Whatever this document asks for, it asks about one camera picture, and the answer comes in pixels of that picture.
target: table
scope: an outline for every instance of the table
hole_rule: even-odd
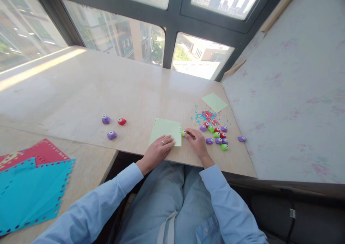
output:
[[[155,118],[198,129],[195,116],[207,111],[201,98],[212,92],[229,104],[219,82],[73,46],[0,74],[0,125],[143,155]],[[221,114],[229,151],[213,144],[211,157],[224,172],[256,177],[231,107]],[[112,123],[102,124],[102,115]],[[167,160],[202,166],[186,139]]]
[[[0,150],[2,154],[17,151],[18,148],[31,147],[44,138],[46,138],[45,135],[0,126]],[[104,182],[117,152],[114,149],[86,143],[50,136],[47,136],[47,138],[58,148],[68,153],[71,159],[76,159],[71,178],[62,198],[59,217],[67,211],[73,202]],[[0,243],[31,243],[56,219],[11,233],[1,239]]]

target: shirt sleeve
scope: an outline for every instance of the shirt sleeve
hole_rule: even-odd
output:
[[[268,244],[244,200],[229,186],[217,165],[201,171],[225,243]]]
[[[94,242],[122,199],[142,179],[140,169],[132,163],[115,178],[74,202],[33,243]]]

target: green sticky note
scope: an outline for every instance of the green sticky note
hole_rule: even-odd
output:
[[[212,108],[216,113],[221,111],[223,108],[227,107],[227,103],[221,100],[216,94],[211,93],[203,98],[201,98],[206,104]]]
[[[156,118],[153,123],[150,141],[148,145],[151,145],[157,138],[162,135],[169,135],[174,138],[176,142],[175,146],[181,146],[181,123],[175,121],[169,121],[165,119]]]

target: cord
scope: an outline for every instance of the cord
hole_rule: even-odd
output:
[[[287,234],[286,242],[285,242],[286,244],[289,244],[292,230],[294,229],[295,220],[296,220],[295,219],[295,217],[296,217],[295,204],[294,204],[294,200],[293,200],[294,192],[292,192],[289,189],[283,189],[283,188],[281,188],[280,191],[287,195],[287,198],[289,199],[291,207],[292,207],[292,209],[290,209],[290,217],[292,218],[292,222],[291,222],[289,233]]]

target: jeans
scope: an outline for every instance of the jeans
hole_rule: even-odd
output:
[[[201,170],[169,161],[157,166],[132,202],[116,243],[156,243],[161,224],[175,210],[175,243],[197,243],[196,227],[215,214]]]

